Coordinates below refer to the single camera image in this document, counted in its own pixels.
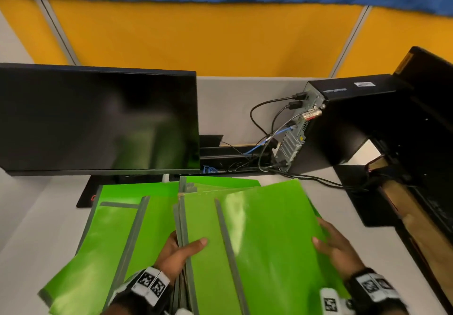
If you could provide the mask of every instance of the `white desk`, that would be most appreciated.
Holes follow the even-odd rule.
[[[332,168],[311,174],[339,181]],[[278,175],[249,178],[263,186],[287,180]],[[0,252],[0,314],[47,313],[36,294],[76,252],[89,209],[76,209],[75,204],[87,181],[88,176],[53,177]],[[320,214],[351,241],[365,264],[395,286],[411,314],[446,313],[392,227],[364,227],[342,190],[314,181],[302,181],[302,186]]]

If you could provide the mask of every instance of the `hand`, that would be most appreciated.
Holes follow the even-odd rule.
[[[207,238],[201,238],[184,247],[178,247],[176,232],[170,234],[164,247],[159,253],[154,267],[161,270],[173,285],[183,270],[187,258],[197,254],[207,244]]]
[[[363,270],[365,265],[348,239],[331,223],[322,218],[318,218],[318,222],[329,232],[330,238],[328,238],[327,243],[318,238],[313,238],[314,247],[318,252],[330,258],[333,267],[337,269],[343,281],[348,280],[354,273]]]

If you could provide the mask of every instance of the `yellow partition panel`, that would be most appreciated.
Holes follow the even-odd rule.
[[[35,0],[0,0],[0,10],[35,63],[67,64]]]
[[[49,0],[81,64],[326,77],[362,9]]]
[[[452,37],[453,18],[375,7],[337,77],[393,73],[414,45],[453,61]]]

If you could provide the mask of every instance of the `black monitor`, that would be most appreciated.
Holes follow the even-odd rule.
[[[200,169],[195,72],[0,63],[10,175]]]

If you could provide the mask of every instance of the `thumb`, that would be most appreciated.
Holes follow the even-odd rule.
[[[328,244],[326,244],[325,242],[323,242],[320,239],[315,238],[315,237],[312,238],[312,241],[313,241],[314,248],[319,253],[330,256],[330,254],[332,252],[332,247],[330,247]]]
[[[197,254],[207,245],[207,238],[201,238],[196,240],[184,247],[181,247],[177,254],[182,261],[186,261],[187,258],[191,257],[192,255]]]

